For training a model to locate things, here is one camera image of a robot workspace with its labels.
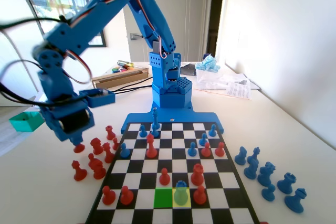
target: white wall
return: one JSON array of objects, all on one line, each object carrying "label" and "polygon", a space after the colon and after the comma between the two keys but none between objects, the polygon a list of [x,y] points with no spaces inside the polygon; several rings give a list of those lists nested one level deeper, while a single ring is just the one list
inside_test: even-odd
[{"label": "white wall", "polygon": [[335,17],[335,0],[227,0],[218,42],[221,61],[333,147]]}]

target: green highlighted square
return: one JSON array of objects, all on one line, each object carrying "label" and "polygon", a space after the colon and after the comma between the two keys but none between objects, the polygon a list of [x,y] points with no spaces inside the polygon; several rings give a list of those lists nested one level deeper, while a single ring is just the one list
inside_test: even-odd
[{"label": "green highlighted square", "polygon": [[165,187],[155,189],[154,208],[171,207],[173,207],[173,189]]}]

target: white square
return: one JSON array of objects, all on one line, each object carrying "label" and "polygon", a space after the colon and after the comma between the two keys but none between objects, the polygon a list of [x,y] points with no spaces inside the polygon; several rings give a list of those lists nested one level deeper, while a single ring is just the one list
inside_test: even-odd
[{"label": "white square", "polygon": [[[192,175],[193,173],[188,173],[188,180],[189,180],[189,188],[198,188],[198,186],[195,186],[192,182],[191,182],[191,175]],[[205,186],[205,181],[203,180],[203,183],[202,183],[202,186],[204,187],[204,188],[206,188],[206,186]]]},{"label": "white square", "polygon": [[158,171],[158,160],[146,159],[143,162],[142,173],[157,173]]},{"label": "white square", "polygon": [[203,123],[194,123],[194,130],[195,131],[204,131],[205,127]]},{"label": "white square", "polygon": [[118,199],[119,199],[119,196],[120,196],[120,192],[121,190],[117,189],[117,190],[113,190],[115,192],[115,200],[112,204],[110,205],[105,205],[103,203],[103,196],[104,194],[101,195],[101,198],[100,198],[100,201],[99,201],[99,204],[98,204],[98,207],[97,207],[97,210],[109,210],[109,209],[115,209],[117,207],[117,203],[118,203]]},{"label": "white square", "polygon": [[173,130],[174,131],[182,131],[183,130],[183,124],[182,123],[173,123]]},{"label": "white square", "polygon": [[173,210],[172,209],[154,209],[152,223],[153,224],[173,223]]},{"label": "white square", "polygon": [[212,215],[210,209],[191,209],[193,222],[197,224],[212,224]]},{"label": "white square", "polygon": [[126,173],[123,186],[128,189],[139,189],[141,173]]},{"label": "white square", "polygon": [[129,160],[116,160],[111,173],[127,173]]},{"label": "white square", "polygon": [[207,189],[210,208],[229,208],[223,189]]},{"label": "white square", "polygon": [[184,144],[184,139],[180,138],[180,139],[173,139],[172,140],[172,146],[173,148],[185,148],[185,144]]},{"label": "white square", "polygon": [[136,197],[136,209],[153,209],[155,189],[139,189]]},{"label": "white square", "polygon": [[160,149],[159,151],[159,160],[172,160],[173,159],[173,150],[168,148]]},{"label": "white square", "polygon": [[112,224],[132,223],[134,209],[117,209],[114,211]]},{"label": "white square", "polygon": [[186,148],[186,149],[185,149],[185,157],[186,157],[186,159],[199,159],[199,158],[200,158],[200,157],[199,157],[199,156],[200,156],[200,155],[199,155],[200,153],[198,152],[198,149],[197,149],[197,148],[195,148],[195,150],[196,150],[196,155],[193,156],[193,157],[190,156],[190,155],[188,154],[188,149],[189,149],[189,148]]},{"label": "white square", "polygon": [[184,139],[196,139],[195,131],[183,131]]},{"label": "white square", "polygon": [[186,173],[187,160],[186,159],[173,159],[173,172],[174,173]]},{"label": "white square", "polygon": [[133,149],[131,160],[144,160],[146,149]]},{"label": "white square", "polygon": [[173,132],[172,131],[161,131],[160,139],[172,139]]},{"label": "white square", "polygon": [[223,188],[239,188],[234,173],[218,173],[221,178]]},{"label": "white square", "polygon": [[252,216],[248,208],[230,208],[234,224],[253,224]]},{"label": "white square", "polygon": [[201,159],[201,165],[203,166],[205,173],[217,173],[218,172],[214,159]]}]

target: black square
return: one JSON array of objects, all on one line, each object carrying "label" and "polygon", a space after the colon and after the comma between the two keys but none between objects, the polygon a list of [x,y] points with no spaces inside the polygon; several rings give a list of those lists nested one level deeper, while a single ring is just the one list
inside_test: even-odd
[{"label": "black square", "polygon": [[124,184],[126,173],[111,173],[108,175],[106,180],[106,185],[110,187],[110,189],[121,189]]},{"label": "black square", "polygon": [[186,159],[185,149],[173,149],[173,159]]},{"label": "black square", "polygon": [[135,209],[132,224],[152,223],[153,209]]},{"label": "black square", "polygon": [[194,125],[192,123],[183,123],[183,130],[184,131],[193,131]]},{"label": "black square", "polygon": [[240,188],[237,189],[224,189],[227,203],[230,208],[246,208],[245,197]]},{"label": "black square", "polygon": [[183,131],[173,131],[173,139],[184,138]]},{"label": "black square", "polygon": [[173,173],[172,177],[173,187],[176,187],[179,180],[183,180],[187,184],[187,187],[189,187],[188,173]]},{"label": "black square", "polygon": [[173,209],[173,224],[192,224],[193,215],[191,209]]},{"label": "black square", "polygon": [[212,221],[214,224],[234,224],[230,209],[211,209]]},{"label": "black square", "polygon": [[127,173],[141,173],[143,160],[131,160],[128,165]]},{"label": "black square", "polygon": [[172,139],[160,139],[160,149],[171,149],[173,148]]},{"label": "black square", "polygon": [[161,131],[172,131],[173,124],[172,123],[162,123]]},{"label": "black square", "polygon": [[162,168],[166,168],[169,173],[173,172],[173,161],[172,160],[160,160],[157,164],[158,173],[161,172]]},{"label": "black square", "polygon": [[201,160],[200,159],[187,159],[187,171],[189,173],[193,173],[194,172],[194,166],[196,164],[201,164]]},{"label": "black square", "polygon": [[116,209],[134,209],[135,208],[135,203],[137,201],[138,190],[137,189],[130,189],[130,190],[134,194],[134,198],[133,198],[132,202],[129,205],[127,205],[127,206],[123,205],[120,202],[120,198],[121,198],[121,193],[120,193]]},{"label": "black square", "polygon": [[155,189],[156,173],[142,173],[139,189]]},{"label": "black square", "polygon": [[203,173],[206,188],[223,188],[218,173]]},{"label": "black square", "polygon": [[219,173],[231,173],[233,171],[228,159],[215,159],[215,163]]}]

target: red chess piece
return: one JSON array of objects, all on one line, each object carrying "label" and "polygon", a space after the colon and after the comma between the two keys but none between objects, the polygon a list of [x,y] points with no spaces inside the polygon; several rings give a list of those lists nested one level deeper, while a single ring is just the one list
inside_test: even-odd
[{"label": "red chess piece", "polygon": [[103,152],[104,149],[103,149],[103,147],[101,147],[99,138],[95,137],[94,139],[91,140],[90,144],[93,147],[93,153],[95,155],[99,155],[100,153]]},{"label": "red chess piece", "polygon": [[129,205],[134,198],[134,193],[128,189],[127,186],[123,186],[121,188],[121,197],[120,197],[120,202],[127,206]]},{"label": "red chess piece", "polygon": [[112,163],[112,160],[114,158],[114,154],[111,153],[110,149],[110,143],[104,143],[103,144],[103,149],[104,151],[106,152],[106,157],[105,157],[105,162],[108,163],[108,164],[111,164]]},{"label": "red chess piece", "polygon": [[200,186],[203,181],[203,166],[201,164],[194,165],[194,173],[191,175],[191,182],[195,186]]},{"label": "red chess piece", "polygon": [[107,131],[107,136],[106,136],[107,140],[112,140],[116,137],[116,134],[114,134],[114,132],[112,131],[113,128],[111,125],[106,126],[105,130]]},{"label": "red chess piece", "polygon": [[210,144],[209,142],[205,143],[205,148],[202,148],[201,153],[205,157],[209,157],[211,155]]},{"label": "red chess piece", "polygon": [[85,179],[88,172],[85,169],[79,168],[79,162],[78,161],[76,161],[76,160],[72,161],[72,167],[73,167],[73,169],[76,170],[76,173],[74,175],[75,181],[81,181],[82,179]]},{"label": "red chess piece", "polygon": [[103,196],[103,203],[105,205],[110,205],[116,199],[116,193],[113,190],[110,190],[109,186],[104,186],[102,190]]},{"label": "red chess piece", "polygon": [[147,136],[148,150],[146,151],[146,156],[148,158],[154,158],[158,154],[157,149],[154,148],[154,136],[153,134],[148,134]]},{"label": "red chess piece", "polygon": [[167,171],[166,168],[162,168],[159,181],[160,181],[160,184],[163,185],[163,186],[169,184],[169,182],[170,182],[170,176],[169,176],[168,171]]},{"label": "red chess piece", "polygon": [[215,153],[218,157],[223,157],[225,152],[224,152],[224,143],[220,142],[218,144],[218,148],[215,150]]},{"label": "red chess piece", "polygon": [[199,205],[203,205],[206,202],[206,195],[203,186],[199,186],[194,192],[194,201]]}]

